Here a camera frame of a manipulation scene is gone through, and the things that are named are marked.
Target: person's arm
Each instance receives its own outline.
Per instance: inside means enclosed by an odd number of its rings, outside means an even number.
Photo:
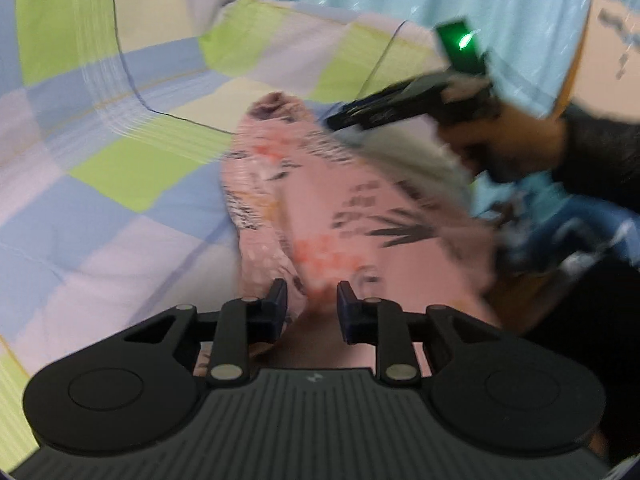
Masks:
[[[552,171],[575,194],[640,212],[640,124],[567,119],[564,157]]]

